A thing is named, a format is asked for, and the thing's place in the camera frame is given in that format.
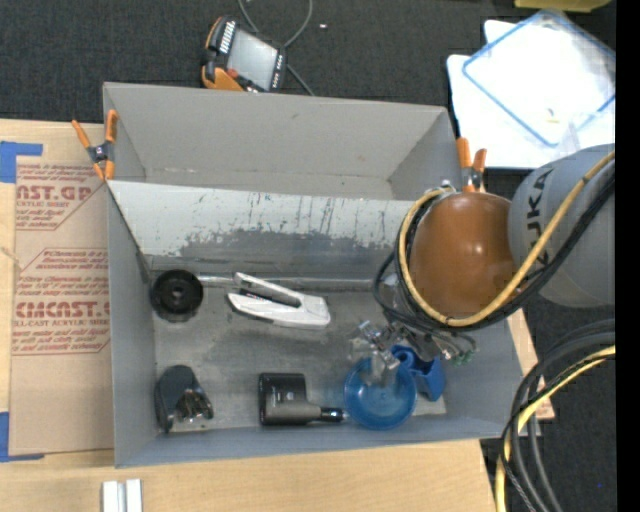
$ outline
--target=black cord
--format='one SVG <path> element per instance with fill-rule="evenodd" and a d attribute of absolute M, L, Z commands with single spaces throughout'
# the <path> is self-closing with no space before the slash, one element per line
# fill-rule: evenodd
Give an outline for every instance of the black cord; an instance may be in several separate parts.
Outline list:
<path fill-rule="evenodd" d="M 612 339 L 613 342 L 615 342 L 615 322 L 612 320 L 596 322 L 572 331 L 568 335 L 564 336 L 555 345 L 555 348 L 552 348 L 549 351 L 549 354 L 544 359 L 541 359 L 536 366 L 534 366 L 529 374 L 527 374 L 527 376 L 523 379 L 518 390 L 516 391 L 516 395 L 512 405 L 512 416 L 502 434 L 502 461 L 503 465 L 505 465 L 507 457 L 506 453 L 504 452 L 504 443 L 507 435 L 509 434 L 509 432 L 511 432 L 511 460 L 513 461 L 513 466 L 520 475 L 521 480 L 516 477 L 513 470 L 507 472 L 505 469 L 505 471 L 523 499 L 525 499 L 526 495 L 525 503 L 531 503 L 533 501 L 542 511 L 548 511 L 549 509 L 546 507 L 541 496 L 535 489 L 531 480 L 531 476 L 529 475 L 529 472 L 524 464 L 522 452 L 520 449 L 518 418 L 528 406 L 546 398 L 547 395 L 552 392 L 554 386 L 562 382 L 569 375 L 575 373 L 585 365 L 591 364 L 594 361 L 608 359 L 610 356 L 592 357 L 588 358 L 587 360 L 574 363 L 573 365 L 565 368 L 563 371 L 558 373 L 556 377 L 549 381 L 545 389 L 543 389 L 542 391 L 537 391 L 538 383 L 540 379 L 542 379 L 544 372 L 549 367 L 570 355 L 575 356 L 579 352 L 586 349 L 593 350 L 594 347 L 603 348 L 611 346 Z M 539 447 L 537 446 L 537 444 L 535 444 L 537 443 L 537 441 L 535 440 L 535 421 L 535 415 L 533 415 L 527 425 L 529 428 L 529 441 L 531 442 L 532 440 L 534 440 L 534 444 L 530 445 L 531 450 L 534 452 L 534 462 L 536 463 L 536 468 L 538 470 L 540 470 L 540 468 L 542 469 L 542 471 L 539 471 L 539 475 L 541 477 L 541 486 L 547 494 L 547 497 L 551 501 L 553 510 L 561 511 L 562 508 L 557 498 L 555 497 L 553 488 L 551 487 L 551 484 L 546 476 L 546 472 L 544 471 L 544 466 L 542 464 L 539 453 Z"/>
<path fill-rule="evenodd" d="M 247 12 L 246 7 L 244 6 L 243 0 L 237 0 L 237 3 L 238 3 L 238 7 L 240 7 L 240 11 L 244 16 L 245 21 L 256 33 L 260 33 L 260 29 L 258 29 L 257 25 L 253 22 L 253 20 L 251 19 L 251 16 L 249 16 L 249 13 Z M 291 46 L 300 37 L 300 35 L 302 35 L 302 33 L 306 30 L 312 14 L 313 14 L 313 0 L 309 0 L 309 9 L 307 11 L 307 17 L 305 18 L 300 28 L 296 30 L 296 32 L 287 40 L 286 43 L 284 43 L 283 46 L 285 48 L 288 48 L 289 46 Z M 309 96 L 315 96 L 315 93 L 311 90 L 311 87 L 309 87 L 309 85 L 302 79 L 302 77 L 298 74 L 298 72 L 295 69 L 293 69 L 293 67 L 288 62 L 287 62 L 287 70 L 291 73 L 293 78 L 295 78 L 296 81 L 302 86 L 302 88 L 307 92 L 307 94 L 309 94 Z"/>

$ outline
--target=cardboard box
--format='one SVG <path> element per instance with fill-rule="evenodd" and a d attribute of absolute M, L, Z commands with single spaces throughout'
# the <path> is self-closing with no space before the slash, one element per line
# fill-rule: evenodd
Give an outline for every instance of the cardboard box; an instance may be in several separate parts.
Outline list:
<path fill-rule="evenodd" d="M 84 128 L 104 140 L 102 125 Z M 112 448 L 107 187 L 71 123 L 0 120 L 0 141 L 42 146 L 17 156 L 16 183 L 3 184 L 2 229 L 15 240 L 3 254 L 15 287 L 0 302 L 10 322 L 0 334 L 9 455 Z"/>
<path fill-rule="evenodd" d="M 460 186 L 444 108 L 105 84 L 104 109 L 120 116 L 107 200 L 117 466 L 501 433 L 522 375 L 506 321 L 475 332 L 473 362 L 446 367 L 442 400 L 397 429 L 258 421 L 261 372 L 304 373 L 311 401 L 343 405 L 348 338 L 364 320 L 384 323 L 369 286 L 402 218 L 426 189 Z M 154 276 L 171 268 L 213 276 L 184 323 L 158 317 L 149 300 Z M 236 314 L 225 295 L 237 271 L 313 283 L 330 326 Z M 211 399 L 211 429 L 160 431 L 153 389 L 174 364 L 190 366 Z"/>

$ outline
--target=gray bin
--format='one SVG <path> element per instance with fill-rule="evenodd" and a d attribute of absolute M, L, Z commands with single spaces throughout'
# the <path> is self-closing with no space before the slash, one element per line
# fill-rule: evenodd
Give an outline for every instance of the gray bin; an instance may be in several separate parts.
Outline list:
<path fill-rule="evenodd" d="M 441 107 L 107 83 L 120 116 L 108 182 L 116 466 L 268 456 L 496 437 L 521 368 L 506 322 L 472 333 L 462 367 L 445 363 L 438 402 L 421 399 L 390 431 L 338 425 L 261 427 L 258 375 L 301 372 L 308 398 L 341 407 L 347 340 L 382 325 L 370 282 L 410 205 L 461 184 Z M 149 301 L 148 272 L 214 276 L 197 315 L 173 324 Z M 319 331 L 235 314 L 234 272 L 314 289 L 332 320 Z M 214 407 L 211 429 L 163 434 L 153 388 L 190 366 Z"/>

